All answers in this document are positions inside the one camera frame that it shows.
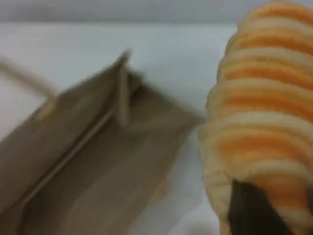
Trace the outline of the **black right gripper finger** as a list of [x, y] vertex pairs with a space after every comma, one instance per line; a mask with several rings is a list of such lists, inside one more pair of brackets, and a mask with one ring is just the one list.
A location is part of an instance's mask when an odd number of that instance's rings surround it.
[[227, 213], [232, 235], [303, 235], [291, 228], [274, 209], [265, 193], [253, 184], [234, 180]]

